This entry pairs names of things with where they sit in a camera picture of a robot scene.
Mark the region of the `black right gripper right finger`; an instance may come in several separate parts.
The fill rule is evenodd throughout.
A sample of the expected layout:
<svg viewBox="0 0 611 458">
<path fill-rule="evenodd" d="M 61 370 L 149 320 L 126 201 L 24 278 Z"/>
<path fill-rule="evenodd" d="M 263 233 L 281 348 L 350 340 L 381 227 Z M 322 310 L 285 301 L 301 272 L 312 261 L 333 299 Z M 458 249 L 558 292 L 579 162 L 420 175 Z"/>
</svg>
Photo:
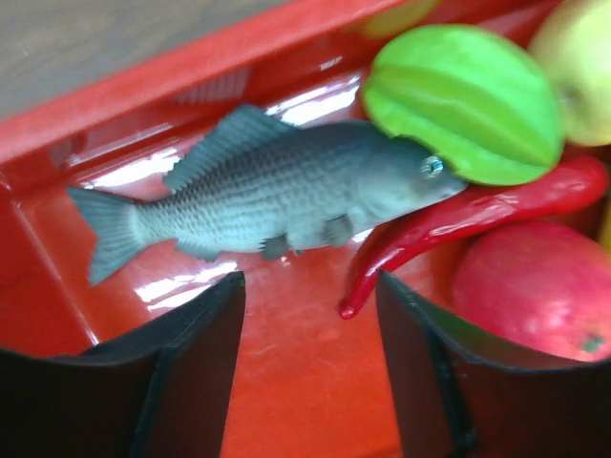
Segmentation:
<svg viewBox="0 0 611 458">
<path fill-rule="evenodd" d="M 402 452 L 407 457 L 606 457 L 610 363 L 499 338 L 390 273 L 375 286 Z"/>
</svg>

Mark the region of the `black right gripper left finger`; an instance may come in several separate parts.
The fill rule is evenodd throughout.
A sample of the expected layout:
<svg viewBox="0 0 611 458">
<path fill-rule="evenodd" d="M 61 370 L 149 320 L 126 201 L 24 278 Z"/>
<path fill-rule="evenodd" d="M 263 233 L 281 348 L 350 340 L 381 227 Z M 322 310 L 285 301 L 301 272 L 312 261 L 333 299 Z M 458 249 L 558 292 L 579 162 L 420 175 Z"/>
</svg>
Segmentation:
<svg viewBox="0 0 611 458">
<path fill-rule="evenodd" d="M 217 457 L 245 309 L 243 272 L 75 356 L 1 353 L 5 457 Z"/>
</svg>

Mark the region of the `grey toy fish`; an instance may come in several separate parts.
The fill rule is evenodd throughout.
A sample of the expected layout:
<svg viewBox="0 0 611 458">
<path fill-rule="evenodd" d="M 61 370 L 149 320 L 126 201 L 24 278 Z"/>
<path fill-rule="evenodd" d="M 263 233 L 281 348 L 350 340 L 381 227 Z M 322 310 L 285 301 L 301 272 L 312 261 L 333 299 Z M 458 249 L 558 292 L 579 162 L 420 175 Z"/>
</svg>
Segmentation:
<svg viewBox="0 0 611 458">
<path fill-rule="evenodd" d="M 467 187 L 411 137 L 358 119 L 297 127 L 250 104 L 222 118 L 162 181 L 166 194 L 149 201 L 69 189 L 96 236 L 90 284 L 167 240 L 206 261 L 340 247 Z"/>
</svg>

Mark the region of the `red chili pepper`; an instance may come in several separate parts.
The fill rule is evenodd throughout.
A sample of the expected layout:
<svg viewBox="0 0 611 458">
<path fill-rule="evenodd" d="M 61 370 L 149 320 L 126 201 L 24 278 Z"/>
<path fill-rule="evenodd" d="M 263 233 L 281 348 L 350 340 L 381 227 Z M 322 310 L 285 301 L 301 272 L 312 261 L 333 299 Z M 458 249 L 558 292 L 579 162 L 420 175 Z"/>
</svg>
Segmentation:
<svg viewBox="0 0 611 458">
<path fill-rule="evenodd" d="M 356 317 L 381 271 L 392 272 L 434 247 L 503 223 L 581 210 L 609 189 L 610 170 L 592 156 L 562 161 L 534 181 L 509 187 L 472 185 L 465 191 L 373 230 L 350 267 L 339 316 Z"/>
</svg>

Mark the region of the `red apple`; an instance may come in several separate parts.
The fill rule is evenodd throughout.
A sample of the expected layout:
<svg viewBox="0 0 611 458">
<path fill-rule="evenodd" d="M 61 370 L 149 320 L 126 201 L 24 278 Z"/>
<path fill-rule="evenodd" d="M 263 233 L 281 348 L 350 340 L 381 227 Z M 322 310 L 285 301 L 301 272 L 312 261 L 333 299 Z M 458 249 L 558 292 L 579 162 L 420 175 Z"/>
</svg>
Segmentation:
<svg viewBox="0 0 611 458">
<path fill-rule="evenodd" d="M 610 256 L 568 226 L 529 220 L 484 234 L 452 298 L 462 319 L 515 344 L 587 363 L 610 356 Z"/>
</svg>

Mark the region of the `yellow apple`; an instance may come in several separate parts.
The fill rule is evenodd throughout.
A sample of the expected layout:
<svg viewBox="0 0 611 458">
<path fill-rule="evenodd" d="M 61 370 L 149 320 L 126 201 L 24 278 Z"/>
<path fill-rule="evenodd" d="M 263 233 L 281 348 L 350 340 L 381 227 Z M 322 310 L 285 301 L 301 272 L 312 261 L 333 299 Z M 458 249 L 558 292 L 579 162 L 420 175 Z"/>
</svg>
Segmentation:
<svg viewBox="0 0 611 458">
<path fill-rule="evenodd" d="M 528 46 L 558 97 L 567 138 L 610 143 L 610 3 L 562 1 Z"/>
</svg>

